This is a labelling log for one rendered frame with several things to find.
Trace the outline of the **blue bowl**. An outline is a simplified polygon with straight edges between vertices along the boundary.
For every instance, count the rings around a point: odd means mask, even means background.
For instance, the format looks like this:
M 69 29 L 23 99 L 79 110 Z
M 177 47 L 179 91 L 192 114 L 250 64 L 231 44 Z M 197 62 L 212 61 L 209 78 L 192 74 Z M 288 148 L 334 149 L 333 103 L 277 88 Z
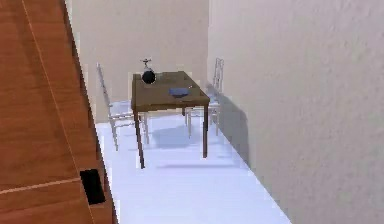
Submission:
M 170 88 L 168 93 L 174 98 L 182 98 L 189 94 L 188 88 Z

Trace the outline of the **white metal chair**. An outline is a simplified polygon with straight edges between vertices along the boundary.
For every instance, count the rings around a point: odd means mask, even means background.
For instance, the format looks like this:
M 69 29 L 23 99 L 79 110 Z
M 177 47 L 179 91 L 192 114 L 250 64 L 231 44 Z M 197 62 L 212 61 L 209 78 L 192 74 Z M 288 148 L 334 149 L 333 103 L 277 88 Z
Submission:
M 207 86 L 207 89 L 206 89 L 206 95 L 210 98 L 210 102 L 208 106 L 209 122 L 216 123 L 215 133 L 218 133 L 219 124 L 220 124 L 221 104 L 219 100 L 219 95 L 222 93 L 222 87 L 223 87 L 223 70 L 224 70 L 224 60 L 221 58 L 217 58 L 215 60 L 213 81 L 210 85 Z M 192 118 L 203 117 L 203 116 L 204 116 L 203 106 L 187 108 L 185 110 L 185 124 L 188 128 L 188 135 L 192 134 Z
M 108 121 L 111 126 L 115 150 L 118 150 L 118 129 L 135 125 L 134 114 L 131 109 L 131 101 L 112 101 L 105 84 L 103 69 L 99 62 L 96 63 L 96 71 L 103 93 L 103 99 L 107 106 Z

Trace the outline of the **brown wooden table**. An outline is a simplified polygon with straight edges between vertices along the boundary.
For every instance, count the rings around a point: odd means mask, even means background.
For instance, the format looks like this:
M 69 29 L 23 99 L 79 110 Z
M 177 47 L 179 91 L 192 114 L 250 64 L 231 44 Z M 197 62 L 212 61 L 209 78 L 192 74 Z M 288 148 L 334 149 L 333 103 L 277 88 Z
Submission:
M 170 88 L 187 88 L 188 95 L 175 98 Z M 139 114 L 143 112 L 202 107 L 204 111 L 202 155 L 208 155 L 208 105 L 210 98 L 200 86 L 184 71 L 162 72 L 153 84 L 145 84 L 140 74 L 134 74 L 132 80 L 131 109 L 134 115 L 140 168 L 145 167 L 141 141 Z

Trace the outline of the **black round vase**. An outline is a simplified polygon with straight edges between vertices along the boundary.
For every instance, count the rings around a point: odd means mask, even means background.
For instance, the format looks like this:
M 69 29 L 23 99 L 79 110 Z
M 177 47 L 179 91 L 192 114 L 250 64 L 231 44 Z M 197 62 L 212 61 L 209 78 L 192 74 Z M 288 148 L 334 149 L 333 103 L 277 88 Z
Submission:
M 153 84 L 156 81 L 156 74 L 154 71 L 148 66 L 148 63 L 150 62 L 150 59 L 143 59 L 142 62 L 144 63 L 144 72 L 141 76 L 142 81 L 146 84 Z

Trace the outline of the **brown wooden cupboard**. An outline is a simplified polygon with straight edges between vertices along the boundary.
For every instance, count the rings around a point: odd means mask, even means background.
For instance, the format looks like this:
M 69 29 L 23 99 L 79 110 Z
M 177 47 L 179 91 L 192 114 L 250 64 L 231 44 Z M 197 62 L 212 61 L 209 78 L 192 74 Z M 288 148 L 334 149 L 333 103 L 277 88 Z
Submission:
M 0 0 L 0 224 L 118 224 L 65 0 Z

